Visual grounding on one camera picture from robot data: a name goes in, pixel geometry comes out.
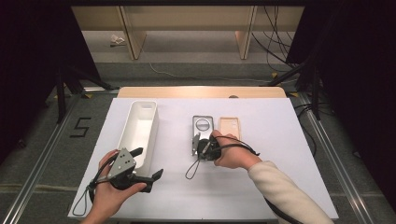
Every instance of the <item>person's left hand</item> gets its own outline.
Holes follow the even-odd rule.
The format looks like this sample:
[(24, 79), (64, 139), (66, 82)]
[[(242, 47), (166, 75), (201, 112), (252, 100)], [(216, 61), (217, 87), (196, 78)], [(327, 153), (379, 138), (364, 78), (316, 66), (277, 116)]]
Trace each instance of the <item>person's left hand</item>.
[[(112, 156), (119, 153), (114, 149), (109, 151), (99, 162), (99, 168)], [(107, 175), (110, 166), (107, 165), (100, 176)], [(96, 186), (95, 197), (90, 213), (82, 223), (102, 223), (116, 214), (121, 205), (132, 195), (146, 187), (145, 183), (137, 183), (125, 190), (115, 189), (109, 182), (103, 182)]]

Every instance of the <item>person's right arm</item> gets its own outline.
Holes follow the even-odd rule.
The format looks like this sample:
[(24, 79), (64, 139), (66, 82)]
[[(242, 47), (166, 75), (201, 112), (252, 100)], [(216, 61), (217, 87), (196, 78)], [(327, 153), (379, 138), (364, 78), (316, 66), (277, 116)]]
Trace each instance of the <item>person's right arm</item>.
[[(212, 133), (221, 146), (233, 144), (229, 138), (221, 138), (219, 131)], [(283, 172), (270, 161), (262, 161), (258, 156), (242, 147), (227, 147), (215, 165), (228, 168), (244, 168), (263, 197), (289, 217), (302, 223), (332, 223), (326, 213)], [(280, 218), (279, 222), (287, 223)]]

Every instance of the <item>floor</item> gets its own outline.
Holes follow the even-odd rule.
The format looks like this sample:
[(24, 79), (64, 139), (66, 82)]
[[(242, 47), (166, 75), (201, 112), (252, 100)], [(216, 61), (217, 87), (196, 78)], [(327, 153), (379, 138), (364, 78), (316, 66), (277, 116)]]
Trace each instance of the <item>floor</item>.
[[(122, 32), (84, 32), (102, 80), (114, 86), (257, 86), (271, 81), (272, 75), (280, 75), (289, 69), (268, 56), (254, 39), (250, 43), (248, 58), (241, 60), (233, 32), (148, 32), (144, 51), (135, 61), (130, 59), (123, 43), (110, 47), (114, 44), (111, 42), (112, 35), (123, 37)], [(292, 35), (282, 33), (280, 37), (289, 45)], [(255, 33), (255, 36), (268, 47), (268, 38), (263, 33)], [(283, 57), (278, 44), (272, 43), (270, 50)], [(294, 93), (295, 78), (285, 81), (281, 87)], [(83, 84), (96, 87), (90, 82)], [(26, 194), (28, 200), (21, 205), (21, 213), (15, 218), (19, 223), (77, 223), (68, 218), (67, 213), (106, 119), (108, 107), (117, 93), (100, 91), (83, 97), (67, 95), (68, 111), (71, 112), (62, 127), (56, 124), (55, 95), (54, 92), (49, 97), (47, 108), (42, 109), (26, 136), (27, 147), (13, 150), (0, 166), (2, 219), (6, 218), (8, 209), (13, 209), (11, 205), (18, 200), (17, 196), (21, 195), (26, 184), (31, 184), (32, 192)], [(301, 105), (304, 100), (309, 100), (304, 98), (306, 95), (309, 92), (300, 93), (299, 97), (290, 95), (290, 100), (294, 105)], [(320, 100), (327, 102), (325, 92), (321, 93)], [(301, 108), (296, 109), (296, 114), (300, 113)], [(320, 115), (319, 125), (324, 127), (329, 137), (325, 142), (317, 135), (318, 129), (315, 127), (318, 124), (310, 113), (301, 115), (301, 123), (313, 137), (312, 140), (306, 135), (313, 151), (316, 145), (315, 161), (340, 217), (335, 223), (396, 223), (394, 211), (362, 161), (352, 153), (353, 144), (332, 109), (322, 105)], [(89, 130), (84, 137), (73, 138), (72, 135), (83, 134), (82, 130), (75, 129), (78, 122), (80, 126), (89, 127)], [(59, 136), (52, 135), (55, 130), (59, 130)], [(332, 144), (330, 150), (326, 149), (329, 145), (327, 140)], [(329, 154), (334, 152), (341, 162), (336, 162), (335, 166), (330, 158), (332, 154)], [(32, 172), (37, 165), (42, 166), (39, 169), (41, 173)], [(343, 175), (337, 171), (340, 166), (344, 169)], [(359, 211), (361, 206), (354, 206), (355, 198), (350, 198), (346, 188), (357, 193), (353, 196), (363, 201), (365, 211)], [(110, 220), (108, 223), (124, 222)]]

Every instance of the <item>white table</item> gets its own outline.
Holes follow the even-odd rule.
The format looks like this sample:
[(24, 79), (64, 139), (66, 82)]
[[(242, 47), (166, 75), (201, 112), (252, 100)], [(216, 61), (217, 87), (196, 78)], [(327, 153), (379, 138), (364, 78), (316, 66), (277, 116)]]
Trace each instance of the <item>white table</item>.
[[(129, 107), (136, 100), (158, 104), (159, 129), (150, 173), (164, 169), (151, 193), (138, 193), (114, 216), (144, 221), (254, 221), (276, 219), (243, 169), (201, 162), (193, 180), (185, 178), (191, 155), (192, 116), (238, 117), (242, 140), (273, 161), (330, 218), (338, 218), (290, 100), (277, 99), (114, 99), (72, 208), (97, 172), (99, 160), (120, 140)], [(82, 213), (83, 203), (77, 206)]]

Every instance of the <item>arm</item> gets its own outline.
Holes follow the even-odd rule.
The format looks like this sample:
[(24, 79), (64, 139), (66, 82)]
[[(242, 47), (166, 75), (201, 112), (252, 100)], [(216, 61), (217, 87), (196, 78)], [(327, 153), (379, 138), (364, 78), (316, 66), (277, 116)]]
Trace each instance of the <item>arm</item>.
[[(221, 133), (214, 131), (212, 135), (217, 137), (221, 136)], [(221, 146), (234, 143), (233, 140), (227, 138), (217, 138), (217, 140)], [(221, 157), (215, 161), (215, 165), (246, 169), (264, 198), (289, 217), (305, 224), (332, 223), (326, 213), (272, 162), (262, 161), (244, 148), (224, 148), (221, 151)]]
[[(110, 157), (118, 153), (117, 150), (108, 152), (99, 162), (101, 167)], [(101, 176), (107, 175), (110, 167), (107, 166)], [(116, 214), (122, 204), (132, 195), (146, 187), (145, 183), (137, 183), (125, 190), (118, 190), (113, 188), (110, 183), (104, 182), (96, 187), (95, 198), (90, 213), (84, 218), (81, 223), (103, 223), (109, 217)]]

